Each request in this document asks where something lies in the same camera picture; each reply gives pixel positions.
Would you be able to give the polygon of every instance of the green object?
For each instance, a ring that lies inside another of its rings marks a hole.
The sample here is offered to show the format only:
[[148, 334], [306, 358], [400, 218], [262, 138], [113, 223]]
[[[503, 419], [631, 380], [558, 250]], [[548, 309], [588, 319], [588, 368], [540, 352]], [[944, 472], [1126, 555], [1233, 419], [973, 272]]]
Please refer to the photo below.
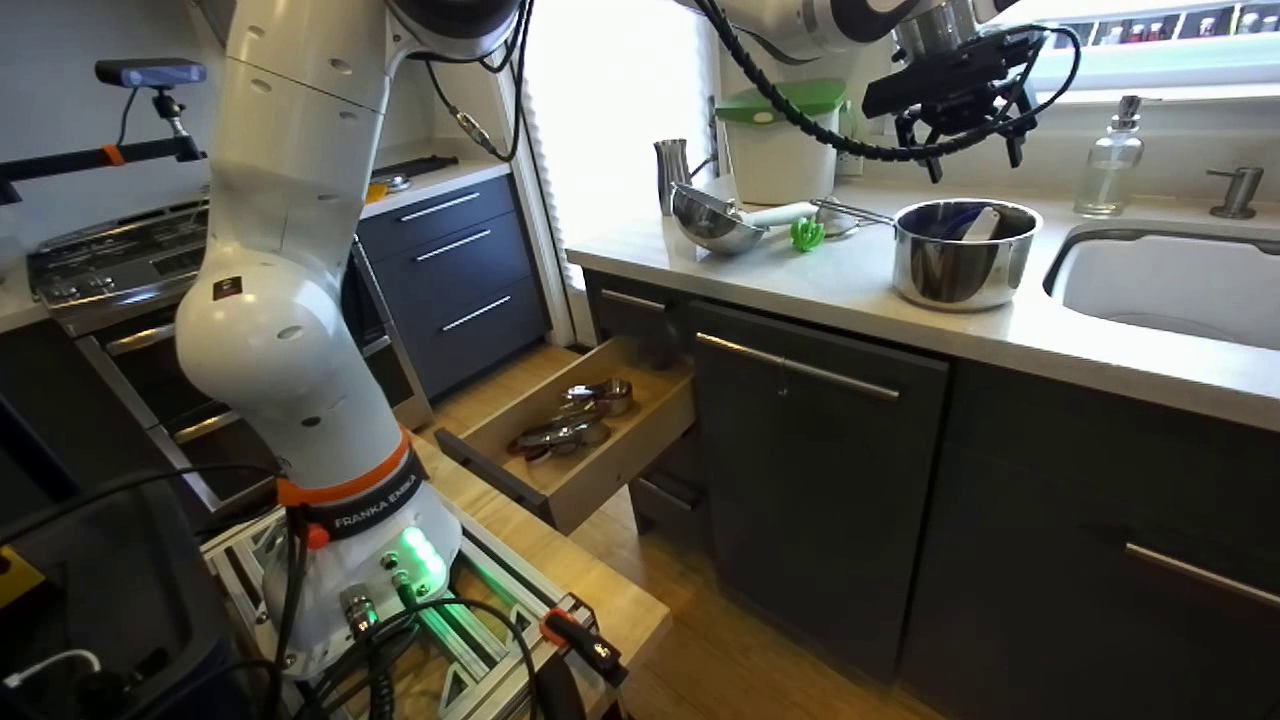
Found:
[[418, 528], [403, 528], [397, 558], [415, 599], [449, 590], [449, 565]]
[[[845, 81], [793, 81], [776, 85], [804, 117], [825, 117], [846, 102]], [[716, 102], [728, 123], [773, 123], [776, 107], [761, 92], [735, 92]]]
[[800, 216], [797, 223], [793, 223], [793, 247], [797, 250], [812, 250], [812, 247], [819, 247], [825, 242], [825, 218], [816, 218], [816, 216]]

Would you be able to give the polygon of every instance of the white countertop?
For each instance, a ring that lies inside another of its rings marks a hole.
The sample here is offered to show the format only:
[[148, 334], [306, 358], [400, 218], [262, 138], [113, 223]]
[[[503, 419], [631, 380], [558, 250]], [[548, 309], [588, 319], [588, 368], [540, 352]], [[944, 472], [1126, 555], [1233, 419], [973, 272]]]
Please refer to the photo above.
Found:
[[392, 195], [381, 195], [381, 200], [362, 203], [359, 216], [397, 210], [403, 203], [418, 203], [418, 200], [430, 200], [430, 195], [444, 195], [444, 191], [455, 191], [455, 189], [469, 189], [469, 182], [481, 182], [481, 178], [493, 178], [493, 175], [509, 175], [509, 162], [461, 159], [461, 162], [449, 162], [449, 168], [415, 175], [409, 189], [400, 189]]
[[[925, 191], [834, 195], [881, 210], [925, 200]], [[566, 259], [609, 276], [647, 281], [856, 334], [1280, 431], [1280, 352], [1150, 330], [1061, 309], [1043, 292], [1043, 272], [1069, 226], [1080, 218], [1062, 203], [1025, 203], [1043, 216], [1043, 233], [1031, 242], [1017, 300], [996, 311], [927, 311], [900, 300], [891, 292], [886, 223], [856, 226], [846, 241], [828, 241], [804, 256], [797, 256], [786, 241], [773, 241], [744, 256], [718, 259], [690, 247], [675, 218], [652, 210], [652, 218], [631, 233], [572, 241]], [[1236, 223], [1203, 210], [1193, 216], [1183, 206], [1126, 210], [1126, 218], [1139, 216], [1280, 234], [1280, 223], [1271, 218]]]

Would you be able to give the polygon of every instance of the drawer handle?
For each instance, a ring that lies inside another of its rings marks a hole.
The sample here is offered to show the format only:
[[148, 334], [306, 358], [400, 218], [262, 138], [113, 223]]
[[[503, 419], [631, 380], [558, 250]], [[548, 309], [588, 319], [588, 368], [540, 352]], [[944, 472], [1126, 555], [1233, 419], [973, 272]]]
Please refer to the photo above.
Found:
[[614, 286], [602, 286], [598, 297], [631, 305], [631, 309], [663, 311], [663, 305], [647, 300], [647, 297], [631, 297], [631, 292], [614, 292]]
[[845, 374], [845, 373], [828, 373], [828, 368], [816, 368], [816, 363], [800, 363], [793, 356], [776, 356], [776, 352], [763, 352], [763, 347], [751, 347], [751, 343], [735, 343], [735, 341], [722, 341], [722, 334], [711, 334], [711, 330], [697, 330], [697, 341], [711, 343], [711, 347], [722, 347], [722, 352], [735, 352], [735, 356], [751, 356], [761, 363], [776, 363], [776, 368], [786, 368], [786, 373], [800, 373], [800, 374], [816, 374], [816, 380], [864, 393], [871, 399], [900, 399], [904, 394], [896, 386], [884, 386], [884, 385], [871, 385], [871, 380], [861, 380], [861, 374]]
[[154, 343], [163, 343], [163, 341], [173, 341], [173, 334], [176, 334], [173, 323], [138, 329], [138, 330], [131, 330], [131, 334], [115, 334], [115, 341], [107, 343], [107, 356], [131, 356], [131, 352], [154, 347]]
[[413, 259], [415, 259], [415, 264], [430, 264], [436, 256], [449, 256], [449, 250], [461, 250], [461, 247], [469, 247], [469, 242], [481, 242], [483, 234], [493, 234], [493, 226], [471, 233], [471, 234], [461, 234], [461, 241], [438, 242], [438, 247], [430, 247], [430, 250], [418, 250], [418, 256], [413, 256]]
[[1244, 582], [1236, 577], [1219, 577], [1213, 566], [1198, 566], [1198, 565], [1187, 565], [1187, 558], [1175, 558], [1175, 555], [1165, 555], [1146, 543], [1124, 543], [1124, 555], [1139, 558], [1139, 565], [1150, 565], [1150, 566], [1165, 566], [1165, 570], [1175, 570], [1183, 578], [1197, 578], [1197, 582], [1208, 582], [1208, 587], [1219, 587], [1228, 595], [1244, 595], [1244, 599], [1255, 599], [1264, 609], [1280, 609], [1280, 595], [1275, 590], [1264, 590], [1255, 582]]
[[496, 309], [503, 309], [503, 305], [512, 305], [512, 297], [500, 297], [500, 300], [493, 300], [493, 305], [481, 305], [481, 309], [471, 309], [469, 314], [449, 319], [438, 330], [444, 330], [444, 334], [449, 334], [449, 330], [461, 330], [465, 323], [476, 323], [481, 314], [489, 314], [489, 311], [496, 311]]
[[415, 218], [427, 218], [427, 216], [438, 216], [438, 210], [449, 210], [449, 206], [476, 203], [476, 200], [481, 200], [481, 191], [453, 195], [453, 200], [444, 200], [444, 203], [430, 203], [430, 206], [418, 206], [418, 210], [403, 210], [400, 223], [415, 223]]
[[214, 431], [223, 431], [223, 426], [231, 426], [231, 423], [238, 423], [236, 411], [214, 411], [214, 417], [203, 417], [203, 419], [173, 431], [173, 441], [176, 441], [176, 444], [197, 444], [197, 441], [214, 435]]
[[368, 341], [368, 343], [359, 347], [359, 356], [368, 358], [368, 356], [376, 356], [376, 352], [382, 352], [382, 347], [392, 347], [392, 334]]

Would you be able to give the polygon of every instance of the window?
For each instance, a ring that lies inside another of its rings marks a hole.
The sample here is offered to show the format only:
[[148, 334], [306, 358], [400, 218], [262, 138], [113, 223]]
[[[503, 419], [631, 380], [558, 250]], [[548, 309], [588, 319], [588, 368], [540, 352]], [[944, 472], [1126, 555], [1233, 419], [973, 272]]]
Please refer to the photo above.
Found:
[[716, 44], [673, 0], [540, 0], [526, 38], [526, 117], [558, 241], [647, 223], [652, 143], [707, 154]]
[[[1088, 89], [1150, 95], [1280, 95], [1280, 5], [1208, 5], [1208, 0], [1118, 0], [1101, 8], [1062, 8], [1025, 0], [998, 22], [1062, 22], [1082, 44], [1077, 100]], [[1062, 75], [1069, 52], [1043, 52], [1036, 89]]]

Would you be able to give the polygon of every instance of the kitchen sink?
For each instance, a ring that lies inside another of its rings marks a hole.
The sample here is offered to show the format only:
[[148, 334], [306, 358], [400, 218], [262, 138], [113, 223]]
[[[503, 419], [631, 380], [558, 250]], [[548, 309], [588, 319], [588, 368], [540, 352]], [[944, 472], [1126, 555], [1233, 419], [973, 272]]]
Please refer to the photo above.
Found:
[[1043, 292], [1082, 314], [1280, 347], [1280, 234], [1197, 218], [1088, 218]]

